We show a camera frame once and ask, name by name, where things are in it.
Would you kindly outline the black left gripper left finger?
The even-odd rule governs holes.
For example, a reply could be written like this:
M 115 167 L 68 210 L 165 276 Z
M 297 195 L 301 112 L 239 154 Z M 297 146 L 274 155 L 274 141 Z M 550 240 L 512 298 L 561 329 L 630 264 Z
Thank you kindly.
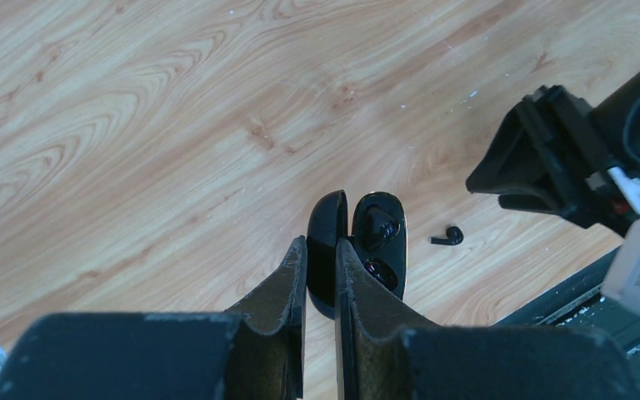
M 0 399 L 299 399 L 307 244 L 221 312 L 59 312 L 18 339 Z

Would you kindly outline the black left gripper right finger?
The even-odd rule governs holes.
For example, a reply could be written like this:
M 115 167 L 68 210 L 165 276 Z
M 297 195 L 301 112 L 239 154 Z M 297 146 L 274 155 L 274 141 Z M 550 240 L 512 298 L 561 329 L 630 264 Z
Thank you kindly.
M 623 351 L 594 329 L 440 326 L 337 243 L 341 399 L 640 399 Z

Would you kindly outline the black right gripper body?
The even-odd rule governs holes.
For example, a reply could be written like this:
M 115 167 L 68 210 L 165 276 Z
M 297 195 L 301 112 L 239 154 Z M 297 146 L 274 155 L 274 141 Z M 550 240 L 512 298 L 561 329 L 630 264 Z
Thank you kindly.
M 621 161 L 595 128 L 593 108 L 565 87 L 540 87 L 502 120 L 466 181 L 470 193 L 494 194 L 501 208 L 595 224 L 623 237 L 632 208 L 608 174 Z

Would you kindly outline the black earbud charging case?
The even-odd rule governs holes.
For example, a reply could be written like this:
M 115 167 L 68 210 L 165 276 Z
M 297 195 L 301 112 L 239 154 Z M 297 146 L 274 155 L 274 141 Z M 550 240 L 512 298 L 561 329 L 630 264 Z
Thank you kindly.
M 363 247 L 365 209 L 376 204 L 399 221 L 399 234 L 376 252 Z M 403 205 L 389 192 L 370 192 L 349 214 L 343 190 L 330 192 L 314 206 L 307 225 L 307 290 L 313 306 L 326 318 L 334 318 L 336 253 L 338 241 L 347 240 L 364 269 L 389 292 L 402 300 L 408 269 L 408 235 Z

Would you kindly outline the black earbud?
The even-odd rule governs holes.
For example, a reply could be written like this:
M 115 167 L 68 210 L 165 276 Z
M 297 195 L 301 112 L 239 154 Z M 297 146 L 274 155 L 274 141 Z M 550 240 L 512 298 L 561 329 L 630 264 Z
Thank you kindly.
M 441 237 L 430 237 L 430 243 L 440 246 L 457 246 L 464 240 L 464 234 L 460 227 L 450 225 L 446 227 L 445 233 Z
M 399 221 L 371 204 L 365 209 L 362 226 L 362 246 L 368 251 L 376 252 L 392 241 L 400 231 Z

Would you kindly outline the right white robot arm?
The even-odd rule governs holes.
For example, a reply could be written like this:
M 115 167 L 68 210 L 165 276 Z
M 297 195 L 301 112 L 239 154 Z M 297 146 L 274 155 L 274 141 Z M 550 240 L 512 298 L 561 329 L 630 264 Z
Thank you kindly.
M 504 117 L 470 193 L 624 235 L 640 218 L 640 72 L 597 106 L 556 85 Z

